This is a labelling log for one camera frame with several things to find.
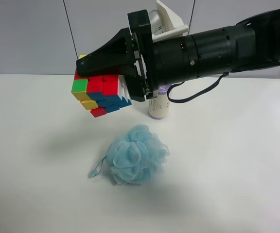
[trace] bottle label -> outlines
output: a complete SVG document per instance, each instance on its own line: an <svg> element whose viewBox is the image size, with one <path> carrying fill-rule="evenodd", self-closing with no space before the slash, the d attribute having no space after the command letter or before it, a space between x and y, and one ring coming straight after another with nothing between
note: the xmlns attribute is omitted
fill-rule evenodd
<svg viewBox="0 0 280 233"><path fill-rule="evenodd" d="M167 95L157 95L157 98L149 100L149 114L154 118L164 118L169 111L170 102Z"/></svg>

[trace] white bracket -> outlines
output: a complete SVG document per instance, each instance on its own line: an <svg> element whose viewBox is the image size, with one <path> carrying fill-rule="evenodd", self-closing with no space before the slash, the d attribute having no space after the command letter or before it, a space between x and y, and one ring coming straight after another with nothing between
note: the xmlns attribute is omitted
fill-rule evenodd
<svg viewBox="0 0 280 233"><path fill-rule="evenodd" d="M160 0L156 1L156 9L162 18L166 32L158 35L152 35L153 43L173 37L183 36L183 34L189 30L189 26L184 24L182 19Z"/></svg>

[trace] rubik's cube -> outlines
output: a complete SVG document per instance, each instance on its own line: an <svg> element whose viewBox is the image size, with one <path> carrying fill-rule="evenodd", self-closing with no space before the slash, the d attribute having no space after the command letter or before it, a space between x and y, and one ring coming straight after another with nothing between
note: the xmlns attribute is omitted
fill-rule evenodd
<svg viewBox="0 0 280 233"><path fill-rule="evenodd" d="M71 92L94 117L131 105L123 75L80 77L75 71Z"/></svg>

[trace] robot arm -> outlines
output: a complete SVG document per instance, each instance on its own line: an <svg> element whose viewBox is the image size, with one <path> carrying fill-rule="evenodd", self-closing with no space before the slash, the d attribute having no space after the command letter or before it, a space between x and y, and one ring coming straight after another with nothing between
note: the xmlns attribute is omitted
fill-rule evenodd
<svg viewBox="0 0 280 233"><path fill-rule="evenodd" d="M121 29L104 46L77 60L76 67L82 77L124 75L136 101L154 98L160 85L280 66L280 9L235 26L170 39L159 36L164 40L158 42L153 42L159 37L152 38L151 29L156 18L146 10L129 13L128 20L130 29ZM183 33L186 27L176 29Z"/></svg>

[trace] gray wall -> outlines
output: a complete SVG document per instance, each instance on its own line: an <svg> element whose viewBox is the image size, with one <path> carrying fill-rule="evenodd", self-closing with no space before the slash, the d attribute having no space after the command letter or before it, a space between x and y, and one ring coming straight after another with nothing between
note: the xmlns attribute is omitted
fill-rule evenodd
<svg viewBox="0 0 280 233"><path fill-rule="evenodd" d="M164 0L188 24L193 0ZM66 0L75 44L87 54L128 27L127 13L155 0ZM280 8L280 0L197 0L192 33ZM0 73L72 74L75 52L62 0L0 0ZM280 68L234 76L279 77Z"/></svg>

